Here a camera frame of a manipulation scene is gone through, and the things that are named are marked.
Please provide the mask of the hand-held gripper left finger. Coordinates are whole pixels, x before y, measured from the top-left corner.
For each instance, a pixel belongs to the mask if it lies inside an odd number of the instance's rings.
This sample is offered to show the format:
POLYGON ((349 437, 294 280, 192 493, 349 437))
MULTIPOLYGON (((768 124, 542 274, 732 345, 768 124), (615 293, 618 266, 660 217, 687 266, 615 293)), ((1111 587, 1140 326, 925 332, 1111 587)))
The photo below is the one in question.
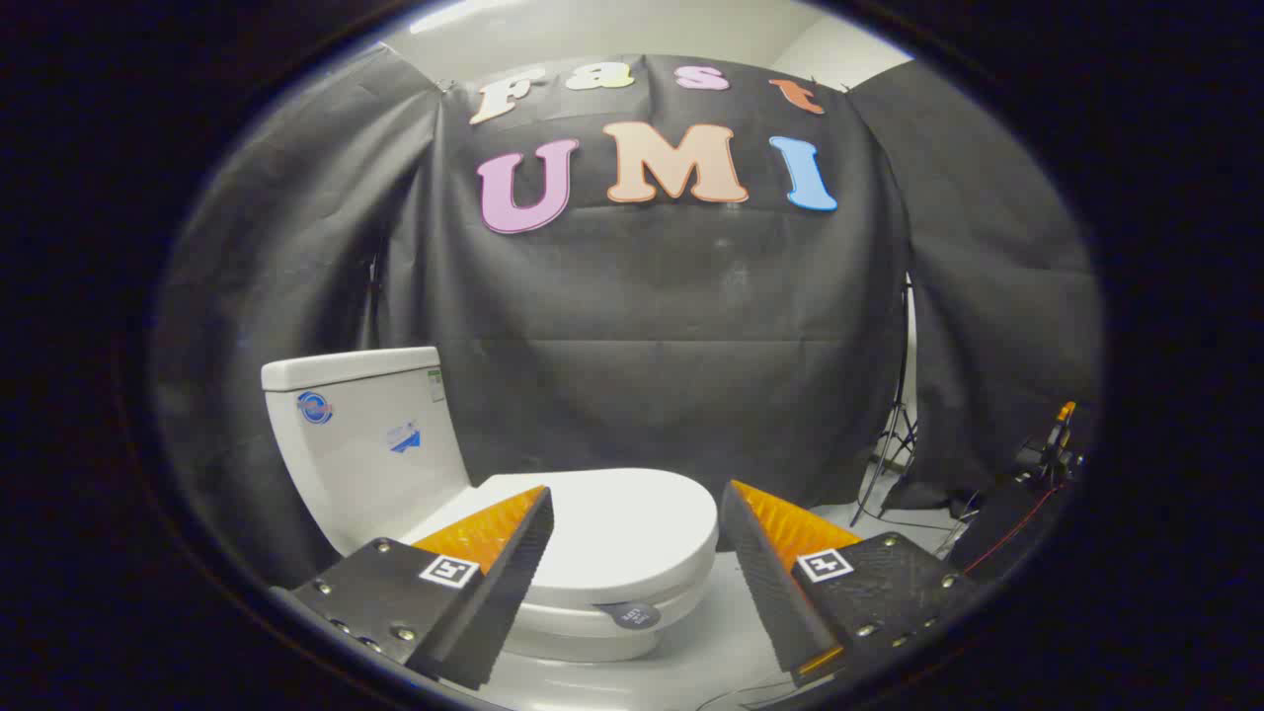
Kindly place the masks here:
POLYGON ((415 543, 373 536, 272 595, 367 657, 475 691, 490 678, 554 531, 537 485, 415 543))

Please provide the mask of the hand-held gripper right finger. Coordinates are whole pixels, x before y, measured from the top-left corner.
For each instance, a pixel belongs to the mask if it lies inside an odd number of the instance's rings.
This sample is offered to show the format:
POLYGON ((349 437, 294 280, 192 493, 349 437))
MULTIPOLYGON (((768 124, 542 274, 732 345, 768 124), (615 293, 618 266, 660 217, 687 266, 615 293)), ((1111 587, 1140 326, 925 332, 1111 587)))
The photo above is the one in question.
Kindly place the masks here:
POLYGON ((964 617, 980 586, 900 533, 858 536, 733 479, 720 529, 763 633, 796 684, 853 683, 964 617))

